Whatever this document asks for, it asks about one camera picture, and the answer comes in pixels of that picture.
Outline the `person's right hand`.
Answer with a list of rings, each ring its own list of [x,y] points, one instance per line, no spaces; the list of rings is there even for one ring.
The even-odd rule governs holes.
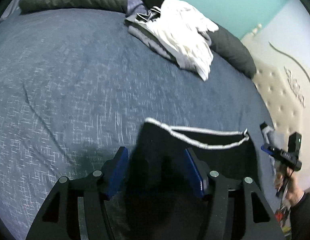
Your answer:
[[[286,175],[288,176],[288,184],[287,184],[287,191],[286,191],[286,199],[290,203],[291,206],[295,206],[304,196],[304,191],[298,185],[298,179],[296,173],[290,169],[289,167],[286,168]],[[274,182],[275,188],[278,190],[282,187],[284,182],[284,172],[282,170],[277,170],[276,178]]]

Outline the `person's right forearm black sleeve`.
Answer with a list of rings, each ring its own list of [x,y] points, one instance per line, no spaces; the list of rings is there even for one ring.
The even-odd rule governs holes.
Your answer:
[[[310,240],[310,193],[290,209],[292,239]]]

